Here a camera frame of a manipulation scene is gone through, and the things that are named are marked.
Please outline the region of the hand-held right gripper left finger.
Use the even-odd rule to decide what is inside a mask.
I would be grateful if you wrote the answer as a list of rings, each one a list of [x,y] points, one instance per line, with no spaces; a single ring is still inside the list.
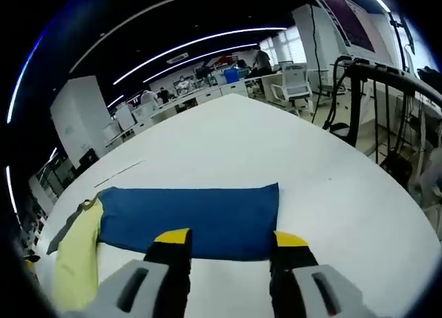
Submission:
[[[82,310],[64,317],[183,317],[191,281],[192,230],[159,235],[144,258],[110,275]]]

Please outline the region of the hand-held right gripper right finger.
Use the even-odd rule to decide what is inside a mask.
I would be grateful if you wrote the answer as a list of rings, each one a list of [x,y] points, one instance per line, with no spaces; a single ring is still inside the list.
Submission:
[[[317,262],[308,243],[275,231],[269,294],[275,317],[375,317],[362,292],[330,265]]]

